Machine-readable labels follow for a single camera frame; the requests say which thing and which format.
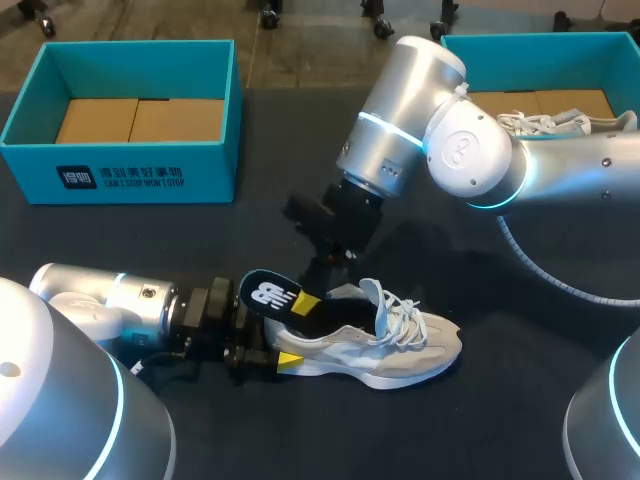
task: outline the cable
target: cable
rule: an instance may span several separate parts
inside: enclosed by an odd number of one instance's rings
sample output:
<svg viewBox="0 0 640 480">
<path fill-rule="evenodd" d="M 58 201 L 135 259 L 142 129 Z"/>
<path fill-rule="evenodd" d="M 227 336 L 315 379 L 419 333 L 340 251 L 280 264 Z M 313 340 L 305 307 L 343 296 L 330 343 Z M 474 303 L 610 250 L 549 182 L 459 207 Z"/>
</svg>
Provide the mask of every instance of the cable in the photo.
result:
<svg viewBox="0 0 640 480">
<path fill-rule="evenodd" d="M 520 248 L 520 245 L 518 245 L 518 242 L 516 242 L 515 238 L 513 238 L 513 235 L 511 234 L 511 231 L 509 230 L 509 227 L 504 217 L 502 216 L 498 217 L 498 225 L 500 226 L 500 230 L 502 230 L 503 235 L 507 239 L 507 242 L 509 242 L 509 245 L 513 249 L 514 253 L 518 256 L 518 258 L 536 275 L 541 277 L 543 280 L 546 280 L 551 285 L 554 285 L 560 288 L 561 290 L 564 290 L 565 292 L 570 293 L 571 295 L 575 295 L 576 297 L 580 297 L 584 300 L 587 300 L 593 303 L 598 303 L 600 305 L 608 305 L 610 307 L 626 307 L 626 308 L 640 307 L 640 299 L 621 300 L 617 298 L 601 297 L 599 295 L 593 295 L 583 290 L 579 290 L 570 285 L 567 285 L 561 280 L 558 280 L 553 275 L 550 275 L 549 273 L 544 271 L 542 268 L 540 268 L 533 260 L 531 260 L 527 256 L 526 253 L 524 253 L 522 248 Z"/>
<path fill-rule="evenodd" d="M 156 360 L 162 358 L 174 358 L 177 360 L 184 360 L 187 357 L 187 352 L 191 347 L 191 337 L 187 337 L 184 342 L 184 350 L 182 352 L 159 352 L 154 353 L 153 355 L 149 355 L 146 358 L 138 360 L 133 367 L 131 367 L 131 373 L 134 375 L 138 375 L 145 367 L 151 365 Z"/>
<path fill-rule="evenodd" d="M 131 367 L 131 373 L 134 375 L 138 375 L 145 367 L 148 367 L 152 363 L 156 362 L 162 358 L 175 358 L 178 360 L 184 360 L 184 353 L 175 353 L 175 352 L 160 352 L 154 353 L 153 355 L 148 356 L 147 358 L 143 358 L 138 360 L 133 367 Z"/>
</svg>

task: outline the white coiled cable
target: white coiled cable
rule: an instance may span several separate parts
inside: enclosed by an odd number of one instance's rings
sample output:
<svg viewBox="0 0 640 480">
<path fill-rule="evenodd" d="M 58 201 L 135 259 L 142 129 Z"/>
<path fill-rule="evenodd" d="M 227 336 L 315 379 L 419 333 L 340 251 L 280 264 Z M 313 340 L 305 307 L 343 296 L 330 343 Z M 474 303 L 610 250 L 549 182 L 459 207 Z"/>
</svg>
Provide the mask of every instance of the white coiled cable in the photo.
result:
<svg viewBox="0 0 640 480">
<path fill-rule="evenodd" d="M 511 234 L 511 231 L 509 230 L 509 226 L 507 225 L 507 222 L 505 221 L 504 217 L 502 216 L 498 217 L 498 225 L 500 226 L 500 230 L 502 230 L 502 233 L 507 239 L 507 242 L 509 242 L 509 245 L 511 245 L 511 248 L 513 249 L 515 254 L 518 256 L 518 258 L 522 260 L 522 262 L 527 267 L 529 267 L 529 269 L 531 269 L 536 275 L 541 277 L 543 280 L 546 280 L 551 285 L 554 285 L 564 290 L 565 292 L 570 293 L 571 295 L 575 295 L 576 297 L 580 297 L 584 300 L 587 300 L 593 303 L 598 303 L 600 305 L 608 305 L 611 307 L 627 307 L 627 308 L 640 307 L 640 299 L 621 300 L 618 298 L 601 297 L 599 295 L 593 295 L 583 290 L 579 290 L 577 288 L 572 287 L 571 285 L 567 285 L 561 280 L 558 280 L 553 275 L 550 275 L 549 273 L 544 271 L 542 268 L 540 268 L 533 260 L 531 260 L 527 256 L 526 253 L 524 253 L 522 248 L 520 248 L 520 245 L 518 245 L 518 242 L 516 242 L 515 238 L 513 238 L 513 235 Z"/>
</svg>

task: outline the black logo on box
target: black logo on box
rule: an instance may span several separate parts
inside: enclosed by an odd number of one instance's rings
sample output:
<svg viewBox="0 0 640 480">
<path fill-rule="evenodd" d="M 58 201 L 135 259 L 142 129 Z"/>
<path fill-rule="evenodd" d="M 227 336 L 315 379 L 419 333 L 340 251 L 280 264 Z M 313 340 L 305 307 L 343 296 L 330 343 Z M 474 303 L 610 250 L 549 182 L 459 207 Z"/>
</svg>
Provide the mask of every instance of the black logo on box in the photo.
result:
<svg viewBox="0 0 640 480">
<path fill-rule="evenodd" d="M 91 169 L 86 165 L 56 167 L 56 170 L 58 170 L 58 175 L 60 175 L 64 188 L 68 188 L 70 190 L 88 190 L 97 188 Z"/>
</svg>

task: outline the brown cardboard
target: brown cardboard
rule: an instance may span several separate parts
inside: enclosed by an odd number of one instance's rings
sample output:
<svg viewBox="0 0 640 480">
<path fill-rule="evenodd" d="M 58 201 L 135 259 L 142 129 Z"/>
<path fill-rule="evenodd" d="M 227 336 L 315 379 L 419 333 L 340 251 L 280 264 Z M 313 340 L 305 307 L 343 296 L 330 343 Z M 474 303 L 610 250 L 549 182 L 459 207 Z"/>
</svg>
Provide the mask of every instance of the brown cardboard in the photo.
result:
<svg viewBox="0 0 640 480">
<path fill-rule="evenodd" d="M 137 99 L 74 99 L 56 143 L 128 142 Z"/>
<path fill-rule="evenodd" d="M 540 90 L 536 92 L 475 92 L 471 100 L 493 117 L 522 112 L 525 116 L 550 115 L 577 108 L 590 117 L 614 118 L 602 90 Z"/>
<path fill-rule="evenodd" d="M 220 140 L 224 100 L 140 100 L 130 142 Z"/>
<path fill-rule="evenodd" d="M 543 90 L 536 95 L 540 109 L 547 115 L 577 108 L 590 117 L 614 118 L 602 90 Z"/>
<path fill-rule="evenodd" d="M 471 100 L 492 117 L 501 113 L 522 112 L 525 116 L 540 115 L 540 106 L 535 92 L 476 92 Z"/>
</svg>

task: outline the floor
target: floor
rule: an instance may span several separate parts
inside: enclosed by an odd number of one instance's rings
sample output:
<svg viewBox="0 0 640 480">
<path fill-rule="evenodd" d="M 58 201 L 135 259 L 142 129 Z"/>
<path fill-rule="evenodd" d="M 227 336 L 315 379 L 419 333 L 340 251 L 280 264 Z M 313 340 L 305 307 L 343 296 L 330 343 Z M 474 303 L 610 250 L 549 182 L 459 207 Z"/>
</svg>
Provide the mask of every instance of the floor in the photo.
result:
<svg viewBox="0 0 640 480">
<path fill-rule="evenodd" d="M 386 0 L 396 34 L 374 37 L 360 0 L 284 0 L 280 28 L 259 27 L 259 0 L 47 0 L 56 41 L 232 38 L 245 87 L 370 85 L 395 41 L 429 37 L 434 0 Z M 549 31 L 549 16 L 461 7 L 454 33 Z M 16 8 L 0 12 L 0 91 L 20 88 L 45 41 Z"/>
</svg>

